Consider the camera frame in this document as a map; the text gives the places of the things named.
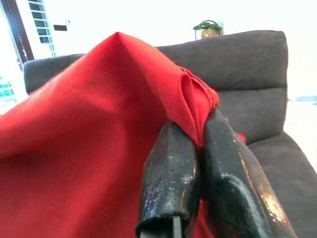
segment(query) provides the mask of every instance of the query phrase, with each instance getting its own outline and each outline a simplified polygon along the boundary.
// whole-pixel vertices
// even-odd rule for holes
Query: fabric fold
[[[115,33],[0,116],[0,234],[133,237],[143,163],[163,123],[202,146],[218,95]]]

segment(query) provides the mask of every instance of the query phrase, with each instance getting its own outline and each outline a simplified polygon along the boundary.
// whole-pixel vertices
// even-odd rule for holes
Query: potted plant
[[[220,36],[222,28],[216,22],[208,20],[203,21],[197,26],[194,26],[193,29],[195,30],[195,33],[197,32],[197,30],[202,30],[202,38],[209,38],[212,36]]]

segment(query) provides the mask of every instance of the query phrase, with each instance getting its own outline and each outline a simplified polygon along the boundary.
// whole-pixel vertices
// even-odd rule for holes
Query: white wall
[[[314,0],[46,0],[60,55],[84,53],[121,31],[153,45],[195,40],[193,26],[223,20],[224,33],[282,30],[289,48],[289,94],[317,94],[317,1]]]

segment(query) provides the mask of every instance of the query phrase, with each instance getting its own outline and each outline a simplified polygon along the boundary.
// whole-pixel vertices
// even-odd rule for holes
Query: dark wooden frame
[[[33,60],[31,45],[26,35],[16,0],[0,0],[10,25],[13,39],[22,63]]]

